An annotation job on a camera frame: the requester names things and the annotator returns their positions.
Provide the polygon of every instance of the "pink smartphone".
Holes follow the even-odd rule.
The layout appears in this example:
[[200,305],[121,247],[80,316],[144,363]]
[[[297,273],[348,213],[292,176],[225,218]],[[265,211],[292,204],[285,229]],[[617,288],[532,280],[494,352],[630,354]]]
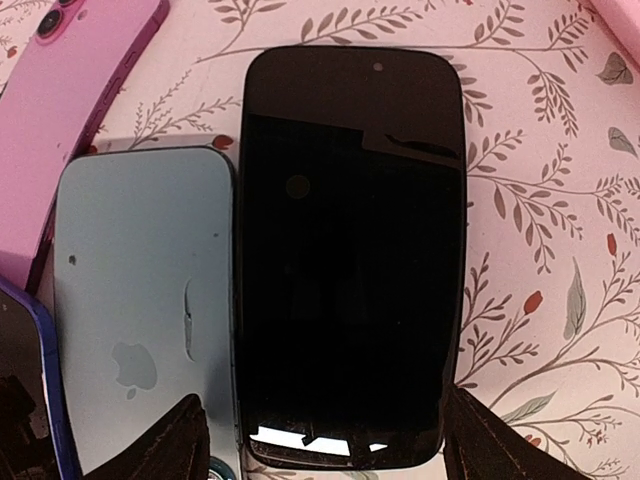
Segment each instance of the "pink smartphone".
[[640,0],[591,0],[591,3],[640,65]]
[[168,0],[56,0],[0,98],[0,274],[35,293],[65,165],[86,149]]

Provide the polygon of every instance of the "smartphone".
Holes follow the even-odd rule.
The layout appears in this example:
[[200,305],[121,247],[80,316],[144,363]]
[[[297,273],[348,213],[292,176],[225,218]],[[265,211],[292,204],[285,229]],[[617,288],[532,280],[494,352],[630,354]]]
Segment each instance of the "smartphone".
[[592,0],[591,4],[640,65],[640,0]]
[[276,48],[249,68],[242,121],[243,443],[278,468],[426,462],[462,305],[454,69],[421,52]]
[[0,98],[0,274],[35,293],[64,166],[89,146],[167,0],[56,0]]
[[80,478],[53,319],[5,279],[0,279],[0,478]]
[[92,155],[65,169],[54,302],[85,474],[196,393],[207,414],[212,471],[240,478],[232,195],[230,163],[207,147]]

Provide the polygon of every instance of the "apple logo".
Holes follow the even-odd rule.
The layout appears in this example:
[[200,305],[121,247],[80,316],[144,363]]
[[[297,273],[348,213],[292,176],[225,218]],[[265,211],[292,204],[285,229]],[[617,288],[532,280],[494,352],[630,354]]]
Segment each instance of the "apple logo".
[[139,343],[127,345],[118,342],[113,347],[111,357],[119,368],[116,382],[123,387],[133,387],[127,392],[127,400],[132,400],[136,396],[136,387],[151,390],[158,383],[156,362],[149,350]]

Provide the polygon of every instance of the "rear camera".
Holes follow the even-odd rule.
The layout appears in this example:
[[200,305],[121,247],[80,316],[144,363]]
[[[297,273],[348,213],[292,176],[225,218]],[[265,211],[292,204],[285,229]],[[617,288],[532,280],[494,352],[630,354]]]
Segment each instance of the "rear camera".
[[61,10],[51,10],[47,13],[40,25],[38,25],[38,36],[40,38],[47,38],[56,31],[60,23],[62,22],[62,11]]

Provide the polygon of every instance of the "floral tablecloth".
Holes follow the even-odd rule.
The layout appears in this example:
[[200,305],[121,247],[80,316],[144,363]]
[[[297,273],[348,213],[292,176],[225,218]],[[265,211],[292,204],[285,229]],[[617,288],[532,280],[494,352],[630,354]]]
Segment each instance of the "floral tablecloth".
[[[48,4],[0,1],[0,83]],[[236,161],[244,74],[273,45],[392,45],[437,52],[455,65],[469,174],[457,382],[587,477],[640,478],[640,71],[588,4],[173,0],[172,7],[93,150],[215,141]],[[42,296],[50,303],[50,283]],[[246,468],[251,480],[446,478],[441,456],[377,474],[284,472],[252,461]]]

